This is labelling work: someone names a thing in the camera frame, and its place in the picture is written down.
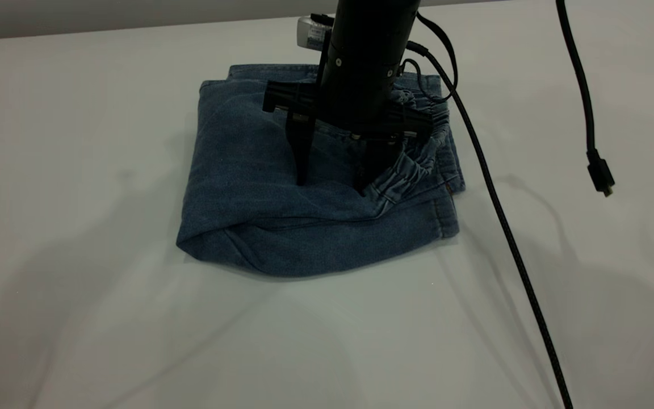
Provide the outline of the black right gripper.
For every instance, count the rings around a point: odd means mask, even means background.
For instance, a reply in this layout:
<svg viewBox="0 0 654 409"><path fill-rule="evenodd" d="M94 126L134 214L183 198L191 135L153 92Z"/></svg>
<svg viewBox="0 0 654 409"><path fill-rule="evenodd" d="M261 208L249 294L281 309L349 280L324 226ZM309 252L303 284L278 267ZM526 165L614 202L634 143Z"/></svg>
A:
<svg viewBox="0 0 654 409"><path fill-rule="evenodd" d="M339 113L327 104L315 83L268 81L263 111L286 111L286 137L296 166L296 183L304 186L317 122L359 135L366 142L356 168L353 187L365 196L367 187L389 170L400 157L403 142L399 138L426 141L433 134L429 113L417 111L394 101L379 106L376 114Z"/></svg>

